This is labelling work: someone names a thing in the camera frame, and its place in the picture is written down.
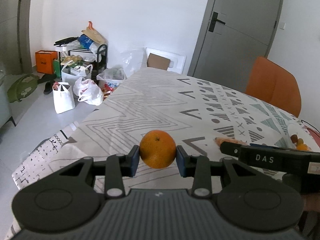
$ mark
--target door handle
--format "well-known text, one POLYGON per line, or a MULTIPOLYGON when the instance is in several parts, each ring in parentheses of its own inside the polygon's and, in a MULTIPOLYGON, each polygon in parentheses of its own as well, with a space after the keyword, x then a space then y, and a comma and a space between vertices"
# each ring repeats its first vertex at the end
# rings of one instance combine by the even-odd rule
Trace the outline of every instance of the door handle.
POLYGON ((216 22, 219 22, 223 25, 225 25, 226 23, 219 20, 218 19, 218 13, 217 12, 213 12, 213 15, 212 15, 212 20, 211 20, 211 23, 210 23, 210 26, 209 26, 209 32, 212 32, 213 33, 213 30, 214 30, 214 27, 216 25, 216 22))

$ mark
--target screw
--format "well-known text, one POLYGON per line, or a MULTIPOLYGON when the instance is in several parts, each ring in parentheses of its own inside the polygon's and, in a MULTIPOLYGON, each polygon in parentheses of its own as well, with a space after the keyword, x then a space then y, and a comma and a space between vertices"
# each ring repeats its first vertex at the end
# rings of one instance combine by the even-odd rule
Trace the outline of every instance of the screw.
POLYGON ((119 197, 122 195, 122 190, 119 188, 111 188, 111 189, 108 189, 107 195, 109 197, 119 197))
POLYGON ((195 189, 194 194, 199 197, 205 197, 210 194, 210 191, 206 188, 201 187, 201 188, 195 189))

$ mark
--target ribbed gray surface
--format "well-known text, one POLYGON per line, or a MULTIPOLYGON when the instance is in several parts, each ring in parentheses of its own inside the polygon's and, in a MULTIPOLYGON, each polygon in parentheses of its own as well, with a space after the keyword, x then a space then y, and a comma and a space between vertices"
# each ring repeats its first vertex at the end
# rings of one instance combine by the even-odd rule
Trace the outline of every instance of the ribbed gray surface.
POLYGON ((293 229, 268 235, 246 232, 224 221, 207 200, 186 190, 133 189, 124 199, 106 203, 99 215, 77 230, 41 235, 22 230, 14 240, 295 240, 293 229))

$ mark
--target slipper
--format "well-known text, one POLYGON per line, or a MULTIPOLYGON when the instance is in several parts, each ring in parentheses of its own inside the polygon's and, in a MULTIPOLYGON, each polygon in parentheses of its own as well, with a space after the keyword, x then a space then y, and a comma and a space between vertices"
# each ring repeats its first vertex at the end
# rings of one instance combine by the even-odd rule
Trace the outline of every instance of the slipper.
POLYGON ((48 82, 48 81, 52 81, 54 79, 57 78, 56 74, 44 74, 42 76, 42 78, 38 79, 38 84, 44 83, 44 82, 48 82))
POLYGON ((52 80, 52 81, 49 81, 49 82, 47 82, 47 83, 45 84, 44 91, 43 91, 43 93, 44 93, 45 95, 49 95, 49 94, 52 92, 52 86, 53 86, 54 82, 55 82, 55 81, 52 80))

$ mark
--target white label sticker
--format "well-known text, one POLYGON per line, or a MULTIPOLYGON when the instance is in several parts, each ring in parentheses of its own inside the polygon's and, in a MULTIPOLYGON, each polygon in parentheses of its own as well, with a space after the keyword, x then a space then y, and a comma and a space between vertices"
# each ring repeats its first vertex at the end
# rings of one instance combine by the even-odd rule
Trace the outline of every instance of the white label sticker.
POLYGON ((309 174, 317 174, 320 175, 320 163, 309 163, 309 174))

